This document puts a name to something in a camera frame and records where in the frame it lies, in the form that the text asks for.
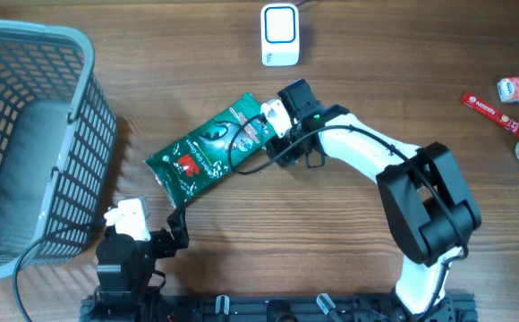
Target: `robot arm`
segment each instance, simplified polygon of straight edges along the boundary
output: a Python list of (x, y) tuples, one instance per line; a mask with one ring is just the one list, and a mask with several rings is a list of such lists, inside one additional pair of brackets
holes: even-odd
[[(464, 242), (481, 225), (480, 211), (452, 154), (439, 143), (420, 148), (390, 139), (361, 123), (344, 107), (323, 108), (305, 80), (298, 80), (278, 95), (280, 100), (262, 106), (262, 113), (278, 133), (266, 146), (268, 155), (277, 157), (280, 165), (295, 164), (306, 155), (310, 166), (309, 155), (317, 151), (322, 155), (322, 165), (326, 156), (341, 159), (378, 185), (389, 229), (404, 254), (396, 295), (407, 313), (420, 315), (429, 307), (441, 273), (446, 279), (445, 263), (461, 251), (459, 237), (442, 207), (448, 209)], [(334, 125), (343, 125), (345, 129), (320, 131)], [(414, 166), (369, 135), (348, 130), (350, 126), (396, 148)], [(312, 131), (320, 132), (298, 144), (298, 140)], [(280, 155), (292, 144), (295, 148)], [(436, 187), (444, 206), (434, 198), (422, 200), (418, 190), (423, 184), (416, 169)], [(435, 304), (444, 296), (443, 280)]]

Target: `gray basket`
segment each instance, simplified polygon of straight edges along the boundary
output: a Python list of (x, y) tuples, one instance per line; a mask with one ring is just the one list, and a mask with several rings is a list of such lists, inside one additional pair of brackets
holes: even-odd
[[(89, 223), (116, 139), (116, 120), (78, 30), (0, 21), (0, 278), (59, 228)], [(88, 230), (46, 241), (23, 264), (82, 252)]]

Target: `red package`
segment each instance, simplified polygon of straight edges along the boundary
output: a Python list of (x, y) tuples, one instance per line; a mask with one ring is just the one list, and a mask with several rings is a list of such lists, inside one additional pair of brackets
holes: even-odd
[(461, 102), (468, 105), (471, 109), (486, 116), (492, 122), (504, 127), (511, 131), (519, 138), (519, 122), (511, 119), (510, 117), (502, 114), (494, 106), (486, 103), (475, 97), (471, 93), (466, 93), (460, 99)]
[(498, 82), (498, 94), (503, 103), (519, 102), (519, 77), (509, 77)]

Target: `tabletop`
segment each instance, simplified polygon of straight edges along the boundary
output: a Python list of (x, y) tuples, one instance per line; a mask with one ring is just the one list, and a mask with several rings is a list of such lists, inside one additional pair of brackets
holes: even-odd
[[(450, 148), (482, 226), (447, 289), (473, 292), (481, 321), (519, 321), (518, 139), (460, 103), (470, 91), (519, 120), (519, 105), (500, 103), (496, 87), (519, 76), (519, 2), (309, 3), (300, 10), (299, 63), (282, 68), (261, 63), (262, 6), (0, 6), (0, 18), (73, 26), (92, 40), (119, 127), (99, 212), (144, 195), (149, 227), (166, 226), (172, 207), (142, 161), (242, 93), (267, 101), (304, 78), (325, 105), (346, 106), (390, 137)], [(248, 166), (266, 158), (260, 151)], [(187, 225), (190, 248), (157, 263), (168, 276), (164, 294), (389, 292), (400, 276), (403, 255), (376, 185), (337, 160), (229, 175), (188, 207)], [(98, 285), (94, 249), (21, 272), (34, 320), (78, 317)], [(0, 321), (20, 319), (11, 278), (0, 280)]]

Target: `green package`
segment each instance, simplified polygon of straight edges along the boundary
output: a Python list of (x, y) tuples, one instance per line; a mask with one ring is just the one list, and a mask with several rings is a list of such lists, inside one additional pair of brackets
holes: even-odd
[[(260, 110), (260, 103), (245, 93), (224, 112), (144, 161), (166, 189), (173, 207), (187, 204), (230, 172), (228, 145), (241, 124)], [(235, 140), (233, 164), (239, 165), (275, 135), (270, 124), (253, 121)]]

